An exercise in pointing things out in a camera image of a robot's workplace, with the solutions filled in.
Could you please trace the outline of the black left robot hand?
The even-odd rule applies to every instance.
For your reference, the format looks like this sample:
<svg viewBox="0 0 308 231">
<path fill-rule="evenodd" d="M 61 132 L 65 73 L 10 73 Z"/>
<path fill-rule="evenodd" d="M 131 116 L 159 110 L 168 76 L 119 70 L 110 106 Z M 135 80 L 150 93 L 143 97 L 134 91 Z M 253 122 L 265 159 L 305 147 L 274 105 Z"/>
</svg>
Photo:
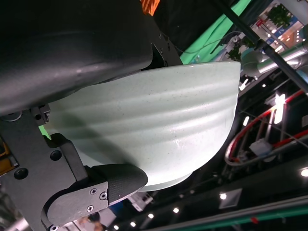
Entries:
<svg viewBox="0 0 308 231">
<path fill-rule="evenodd" d="M 34 231 L 58 227 L 146 185 L 130 164 L 88 167 L 62 134 L 49 138 L 49 103 L 180 57 L 139 0 L 3 0 L 0 137 L 15 163 L 0 182 Z"/>
</svg>

